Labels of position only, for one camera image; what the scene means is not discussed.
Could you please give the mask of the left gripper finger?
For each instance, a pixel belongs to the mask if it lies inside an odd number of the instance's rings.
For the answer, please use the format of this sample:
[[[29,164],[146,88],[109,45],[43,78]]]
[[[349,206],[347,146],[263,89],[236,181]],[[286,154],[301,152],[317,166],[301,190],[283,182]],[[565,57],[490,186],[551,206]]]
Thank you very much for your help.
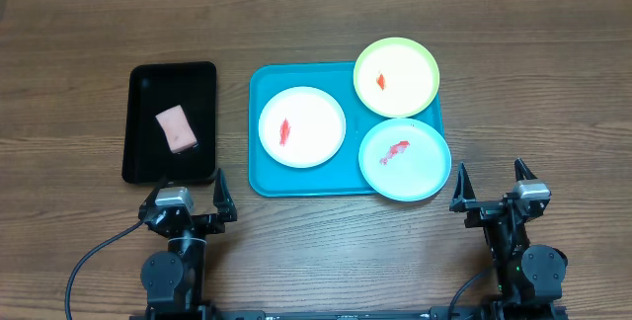
[[[160,191],[165,188],[168,185],[168,179],[166,176],[163,176],[159,182],[157,183],[157,185],[154,187],[154,189],[150,192],[150,194],[148,195],[148,197],[145,199],[145,204],[146,205],[154,205],[156,198],[158,196],[158,194],[160,193]]]
[[[217,170],[214,181],[213,205],[219,214],[235,214],[236,207],[233,198],[229,194],[225,174],[221,169]]]

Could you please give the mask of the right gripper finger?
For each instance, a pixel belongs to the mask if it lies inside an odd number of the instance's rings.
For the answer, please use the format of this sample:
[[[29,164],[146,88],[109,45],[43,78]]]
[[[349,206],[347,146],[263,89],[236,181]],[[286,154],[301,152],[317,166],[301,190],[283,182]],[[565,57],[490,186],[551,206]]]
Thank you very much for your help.
[[[451,204],[466,204],[475,202],[476,196],[473,191],[469,175],[465,164],[461,162],[458,168],[456,187],[453,193]]]
[[[521,158],[515,159],[513,165],[515,179],[518,182],[537,179]]]

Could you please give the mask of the pink sponge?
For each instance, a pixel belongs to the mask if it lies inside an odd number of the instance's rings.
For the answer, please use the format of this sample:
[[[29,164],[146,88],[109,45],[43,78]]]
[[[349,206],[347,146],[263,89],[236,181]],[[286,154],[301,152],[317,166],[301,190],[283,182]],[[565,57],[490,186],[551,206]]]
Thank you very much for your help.
[[[198,140],[181,105],[159,113],[155,118],[165,134],[167,144],[172,153],[181,153],[198,144]]]

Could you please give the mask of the white plate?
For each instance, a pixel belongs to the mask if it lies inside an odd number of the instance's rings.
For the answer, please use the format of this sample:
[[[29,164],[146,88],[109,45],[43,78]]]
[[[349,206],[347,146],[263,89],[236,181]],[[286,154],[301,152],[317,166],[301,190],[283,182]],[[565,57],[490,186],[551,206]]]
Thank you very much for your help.
[[[293,87],[273,96],[258,122],[259,139],[278,163],[311,168],[332,158],[346,135],[340,104],[313,87]]]

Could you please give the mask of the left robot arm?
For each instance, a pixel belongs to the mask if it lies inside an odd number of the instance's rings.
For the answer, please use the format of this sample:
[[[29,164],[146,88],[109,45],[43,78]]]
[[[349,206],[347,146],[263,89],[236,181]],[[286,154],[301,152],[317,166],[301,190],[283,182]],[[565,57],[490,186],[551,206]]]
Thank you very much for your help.
[[[221,315],[203,298],[206,237],[225,231],[237,220],[225,175],[214,179],[215,213],[193,214],[194,202],[185,187],[167,186],[162,179],[139,208],[139,220],[167,239],[167,249],[148,257],[140,279],[147,293],[146,319],[219,319]]]

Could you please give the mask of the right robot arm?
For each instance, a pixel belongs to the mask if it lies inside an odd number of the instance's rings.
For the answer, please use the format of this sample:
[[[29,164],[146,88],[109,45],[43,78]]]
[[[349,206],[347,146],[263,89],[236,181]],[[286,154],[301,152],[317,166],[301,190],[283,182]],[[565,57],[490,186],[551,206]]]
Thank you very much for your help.
[[[446,311],[448,319],[568,317],[563,307],[554,305],[563,294],[568,258],[557,248],[532,245],[525,228],[527,222],[543,215],[551,191],[520,158],[514,161],[514,174],[513,188],[500,200],[479,201],[465,166],[459,166],[449,209],[466,214],[465,227],[483,230],[493,264],[455,293]],[[456,302],[465,290],[491,273],[497,277],[499,293],[485,297],[478,306],[457,309]]]

